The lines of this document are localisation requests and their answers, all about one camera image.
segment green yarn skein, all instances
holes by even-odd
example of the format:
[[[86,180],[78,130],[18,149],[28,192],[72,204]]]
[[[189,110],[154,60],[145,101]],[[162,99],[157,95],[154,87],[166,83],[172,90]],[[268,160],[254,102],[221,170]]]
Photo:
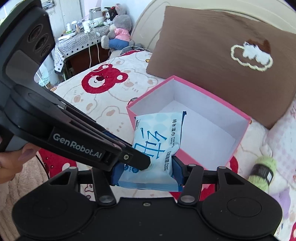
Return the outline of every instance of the green yarn skein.
[[[266,167],[268,167],[273,174],[275,175],[276,172],[276,160],[272,157],[269,156],[261,156],[259,157],[256,162],[256,164],[261,164]],[[256,175],[251,175],[249,176],[248,181],[252,184],[254,184],[256,187],[261,189],[262,191],[267,191],[268,190],[268,182],[263,179],[262,177],[256,176]]]

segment yellow cloud outline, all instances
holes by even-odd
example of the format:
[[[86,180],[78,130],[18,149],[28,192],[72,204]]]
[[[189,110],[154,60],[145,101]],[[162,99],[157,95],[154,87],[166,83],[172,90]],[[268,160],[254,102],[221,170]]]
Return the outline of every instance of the yellow cloud outline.
[[[267,65],[265,65],[264,67],[258,67],[257,65],[251,65],[250,63],[243,63],[243,62],[241,62],[238,58],[236,58],[235,56],[234,56],[234,50],[236,49],[236,48],[241,48],[241,49],[244,49],[244,46],[241,46],[241,45],[233,45],[232,47],[231,47],[231,58],[233,59],[233,60],[236,60],[240,65],[242,65],[242,66],[245,66],[245,67],[249,67],[249,68],[251,68],[251,69],[253,69],[253,70],[258,70],[258,71],[261,71],[261,72],[263,72],[263,71],[266,71],[267,69],[269,69],[272,65],[273,65],[273,63],[274,63],[274,61],[273,61],[273,59],[272,59],[272,57],[270,56],[270,58],[269,58],[269,63],[267,64]]]

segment open box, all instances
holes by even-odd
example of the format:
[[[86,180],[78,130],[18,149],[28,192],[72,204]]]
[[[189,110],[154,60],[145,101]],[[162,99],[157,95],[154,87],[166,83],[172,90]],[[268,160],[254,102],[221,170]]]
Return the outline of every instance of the open box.
[[[232,158],[250,117],[214,94],[172,76],[127,106],[135,128],[138,115],[186,111],[181,147],[176,156],[207,170],[225,166]]]

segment blue pants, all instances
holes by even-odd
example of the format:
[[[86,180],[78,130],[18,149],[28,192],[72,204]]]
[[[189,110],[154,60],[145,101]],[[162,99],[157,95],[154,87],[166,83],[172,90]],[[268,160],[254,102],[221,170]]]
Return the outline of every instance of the blue pants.
[[[128,47],[129,42],[121,39],[111,39],[109,41],[109,48],[115,50],[122,50],[125,47]]]

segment blue wipes package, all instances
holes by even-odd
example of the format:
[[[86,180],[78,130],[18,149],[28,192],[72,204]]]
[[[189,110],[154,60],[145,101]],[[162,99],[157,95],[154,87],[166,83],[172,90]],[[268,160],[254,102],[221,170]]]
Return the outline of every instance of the blue wipes package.
[[[120,187],[180,191],[173,178],[172,155],[180,148],[186,112],[155,113],[136,117],[133,148],[150,156],[150,166],[140,171],[125,165]]]

